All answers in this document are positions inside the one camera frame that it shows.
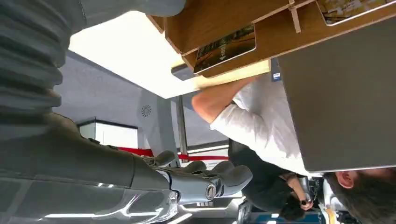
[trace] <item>laptop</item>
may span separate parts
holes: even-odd
[[[396,166],[396,18],[278,58],[305,168]]]

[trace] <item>red rope barrier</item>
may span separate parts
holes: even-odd
[[[138,148],[125,148],[118,147],[119,150],[134,153],[136,155],[142,156],[154,156],[151,149],[138,149]],[[179,159],[197,161],[197,160],[228,160],[228,156],[217,156],[217,155],[202,155],[202,156],[189,156],[185,154],[180,154]]]

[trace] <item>white sleeve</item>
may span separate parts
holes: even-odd
[[[211,129],[257,152],[263,152],[268,143],[269,130],[264,120],[237,105],[225,108],[211,123]]]

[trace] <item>short hair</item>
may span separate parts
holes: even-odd
[[[305,211],[301,208],[300,201],[290,195],[279,216],[287,221],[297,221],[305,217]]]
[[[354,187],[346,189],[335,173],[326,173],[338,200],[364,224],[396,224],[396,180],[369,176],[358,171]]]

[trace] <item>wooden shelf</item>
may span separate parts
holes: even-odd
[[[147,18],[150,20],[151,23],[158,29],[158,32],[164,32],[164,17],[153,16],[153,15],[146,15]]]
[[[188,0],[180,14],[166,18],[165,37],[186,55],[289,6],[289,0]]]
[[[255,24],[257,38],[256,50],[203,71],[200,75],[204,77],[215,77],[237,68],[345,34],[395,15],[396,4],[393,4],[339,25],[329,27],[325,25],[316,2],[312,2],[298,9],[301,33],[296,33],[290,11],[284,10]],[[194,67],[195,65],[195,55],[196,52],[192,52],[183,57],[184,61],[190,67]]]

